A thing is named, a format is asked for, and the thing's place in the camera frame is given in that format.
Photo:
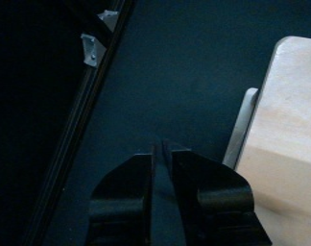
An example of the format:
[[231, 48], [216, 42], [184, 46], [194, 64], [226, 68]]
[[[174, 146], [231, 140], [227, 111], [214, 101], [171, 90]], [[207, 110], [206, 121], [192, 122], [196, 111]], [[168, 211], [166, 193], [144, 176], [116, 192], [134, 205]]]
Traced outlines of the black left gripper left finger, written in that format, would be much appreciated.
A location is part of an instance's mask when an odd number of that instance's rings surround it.
[[95, 187], [86, 246], [151, 246], [155, 153], [135, 154]]

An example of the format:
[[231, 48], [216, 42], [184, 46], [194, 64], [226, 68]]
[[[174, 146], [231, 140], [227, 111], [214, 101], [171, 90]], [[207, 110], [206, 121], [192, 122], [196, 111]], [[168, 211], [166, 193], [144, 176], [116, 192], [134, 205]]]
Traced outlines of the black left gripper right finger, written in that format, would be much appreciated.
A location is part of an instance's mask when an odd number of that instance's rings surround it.
[[162, 148], [187, 246], [272, 246], [243, 176], [170, 141]]

